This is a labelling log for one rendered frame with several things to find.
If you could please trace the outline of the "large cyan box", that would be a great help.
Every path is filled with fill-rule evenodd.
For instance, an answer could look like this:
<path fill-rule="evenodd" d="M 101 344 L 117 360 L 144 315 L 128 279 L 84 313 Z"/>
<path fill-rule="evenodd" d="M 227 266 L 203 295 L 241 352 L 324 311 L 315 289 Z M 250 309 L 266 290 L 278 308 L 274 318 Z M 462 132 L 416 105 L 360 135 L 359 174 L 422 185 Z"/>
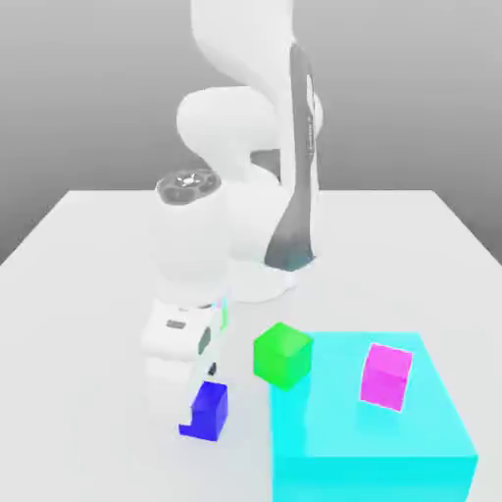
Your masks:
<path fill-rule="evenodd" d="M 270 389 L 273 502 L 466 502 L 477 451 L 421 337 L 312 336 L 309 374 Z M 372 343 L 413 354 L 400 412 L 359 398 Z"/>

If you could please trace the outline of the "small magenta cube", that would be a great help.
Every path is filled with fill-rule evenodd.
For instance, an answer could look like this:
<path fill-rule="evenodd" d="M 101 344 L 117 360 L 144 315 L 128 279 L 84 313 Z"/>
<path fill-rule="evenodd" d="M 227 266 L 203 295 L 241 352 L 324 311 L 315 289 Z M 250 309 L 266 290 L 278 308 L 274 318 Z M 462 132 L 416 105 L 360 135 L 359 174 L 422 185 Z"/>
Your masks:
<path fill-rule="evenodd" d="M 413 359 L 410 351 L 371 343 L 362 368 L 359 398 L 401 413 Z"/>

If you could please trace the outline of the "small blue cube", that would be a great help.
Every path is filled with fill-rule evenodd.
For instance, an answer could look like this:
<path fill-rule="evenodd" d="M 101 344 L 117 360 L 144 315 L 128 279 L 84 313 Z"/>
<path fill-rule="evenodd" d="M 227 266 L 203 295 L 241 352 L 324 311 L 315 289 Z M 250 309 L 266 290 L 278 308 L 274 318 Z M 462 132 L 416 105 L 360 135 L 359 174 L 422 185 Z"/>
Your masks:
<path fill-rule="evenodd" d="M 216 442 L 227 418 L 227 386 L 213 381 L 204 381 L 192 403 L 191 412 L 191 423 L 179 425 L 179 433 Z"/>

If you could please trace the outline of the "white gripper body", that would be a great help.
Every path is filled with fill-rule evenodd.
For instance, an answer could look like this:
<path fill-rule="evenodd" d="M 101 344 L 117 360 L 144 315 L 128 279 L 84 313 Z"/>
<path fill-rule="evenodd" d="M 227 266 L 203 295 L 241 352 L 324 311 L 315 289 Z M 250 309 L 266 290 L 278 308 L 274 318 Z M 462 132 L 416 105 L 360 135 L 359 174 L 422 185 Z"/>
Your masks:
<path fill-rule="evenodd" d="M 178 388 L 193 393 L 199 390 L 207 378 L 212 378 L 218 369 L 218 363 L 212 357 L 188 362 L 149 356 L 145 366 L 149 375 L 163 378 Z"/>

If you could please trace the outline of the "small green cube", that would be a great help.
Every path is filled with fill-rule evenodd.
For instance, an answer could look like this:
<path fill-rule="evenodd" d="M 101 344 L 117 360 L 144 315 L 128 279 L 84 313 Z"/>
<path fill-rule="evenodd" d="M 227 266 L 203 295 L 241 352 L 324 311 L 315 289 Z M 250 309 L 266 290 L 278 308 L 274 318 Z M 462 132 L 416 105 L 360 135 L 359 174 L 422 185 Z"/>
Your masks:
<path fill-rule="evenodd" d="M 253 374 L 289 390 L 312 368 L 314 339 L 284 323 L 269 327 L 253 342 Z"/>

